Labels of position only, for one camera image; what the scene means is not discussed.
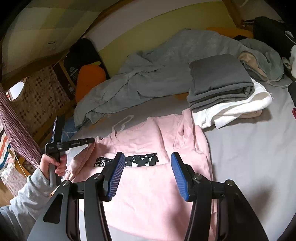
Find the hand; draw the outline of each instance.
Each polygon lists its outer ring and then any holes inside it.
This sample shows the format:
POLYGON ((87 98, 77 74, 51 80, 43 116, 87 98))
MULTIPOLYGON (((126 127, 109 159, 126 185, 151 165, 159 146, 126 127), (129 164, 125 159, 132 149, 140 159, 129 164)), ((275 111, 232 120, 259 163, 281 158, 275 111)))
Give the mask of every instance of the hand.
POLYGON ((60 162, 54 159, 51 156, 42 155, 41 162, 39 165, 40 170, 42 171, 43 175, 49 180, 49 164, 52 163, 53 165, 57 166, 55 173, 58 176, 62 177, 66 174, 66 164, 67 164, 67 155, 64 154, 60 157, 60 162))

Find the gray sleeve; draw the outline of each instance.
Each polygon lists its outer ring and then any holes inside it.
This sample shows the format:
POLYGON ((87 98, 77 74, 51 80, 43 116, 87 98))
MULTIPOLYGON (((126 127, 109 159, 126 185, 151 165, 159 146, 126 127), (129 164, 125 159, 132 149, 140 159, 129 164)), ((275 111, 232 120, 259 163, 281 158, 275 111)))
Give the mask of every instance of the gray sleeve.
POLYGON ((50 199, 55 187, 49 184, 50 181, 37 168, 33 175, 28 176, 27 183, 10 205, 0 207, 3 218, 19 240, 27 240, 42 208, 50 199))

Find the mattress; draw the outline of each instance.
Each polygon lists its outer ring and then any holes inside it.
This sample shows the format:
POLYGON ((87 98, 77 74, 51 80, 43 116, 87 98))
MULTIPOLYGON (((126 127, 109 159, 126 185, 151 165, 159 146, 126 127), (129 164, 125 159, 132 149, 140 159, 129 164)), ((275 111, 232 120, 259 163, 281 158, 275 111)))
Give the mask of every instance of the mattress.
MULTIPOLYGON (((261 221, 270 241, 276 241, 296 212, 296 120, 287 89, 261 82, 272 94, 272 104, 252 119, 237 119, 225 127, 204 129, 215 181, 232 179, 261 221)), ((186 95, 155 98, 124 111, 106 115, 94 125, 86 123, 72 139, 101 138, 145 121, 149 116, 181 114, 186 95)), ((85 146, 68 153, 71 160, 85 146)), ((79 202, 81 240, 85 241, 83 201, 79 202)), ((110 227, 113 241, 147 241, 110 227)))

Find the wooden floor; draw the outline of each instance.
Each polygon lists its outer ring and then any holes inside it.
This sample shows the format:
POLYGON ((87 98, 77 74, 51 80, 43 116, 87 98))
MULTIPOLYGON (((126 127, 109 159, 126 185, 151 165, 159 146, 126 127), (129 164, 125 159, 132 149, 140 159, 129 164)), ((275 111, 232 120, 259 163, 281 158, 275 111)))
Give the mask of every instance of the wooden floor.
POLYGON ((7 189, 0 179, 0 207, 9 205, 9 201, 13 198, 13 195, 7 189))

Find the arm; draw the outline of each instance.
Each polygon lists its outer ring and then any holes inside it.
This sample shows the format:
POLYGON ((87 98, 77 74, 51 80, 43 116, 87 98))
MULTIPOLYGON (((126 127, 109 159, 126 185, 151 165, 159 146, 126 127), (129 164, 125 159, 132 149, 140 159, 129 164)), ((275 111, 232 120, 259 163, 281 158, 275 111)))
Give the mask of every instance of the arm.
POLYGON ((59 176, 65 174, 67 156, 60 159, 61 163, 58 163, 43 155, 39 167, 33 175, 28 176, 27 183, 19 190, 18 196, 10 201, 9 206, 0 208, 1 215, 19 240, 27 240, 40 211, 50 199, 50 193, 56 188, 55 180, 49 178, 49 163, 57 166, 55 173, 59 176))

